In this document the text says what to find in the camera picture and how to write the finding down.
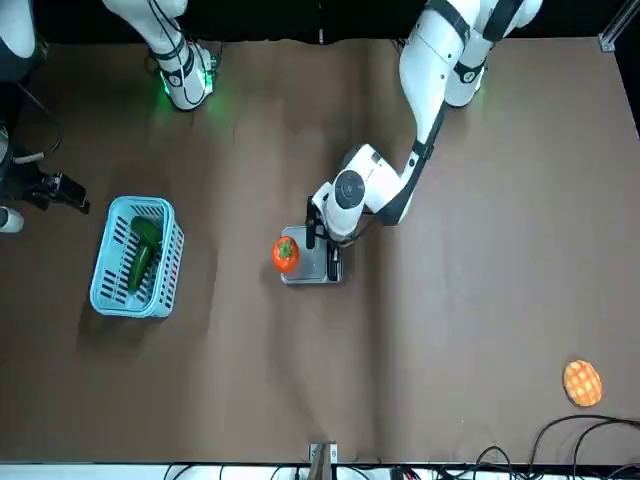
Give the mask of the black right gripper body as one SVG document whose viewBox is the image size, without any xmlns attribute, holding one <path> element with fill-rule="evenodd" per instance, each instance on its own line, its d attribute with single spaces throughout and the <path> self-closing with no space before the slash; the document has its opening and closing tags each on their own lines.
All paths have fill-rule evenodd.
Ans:
<svg viewBox="0 0 640 480">
<path fill-rule="evenodd" d="M 40 171 L 22 174 L 19 179 L 19 194 L 17 198 L 39 209 L 48 209 L 52 194 L 49 194 L 42 185 L 45 173 Z"/>
</svg>

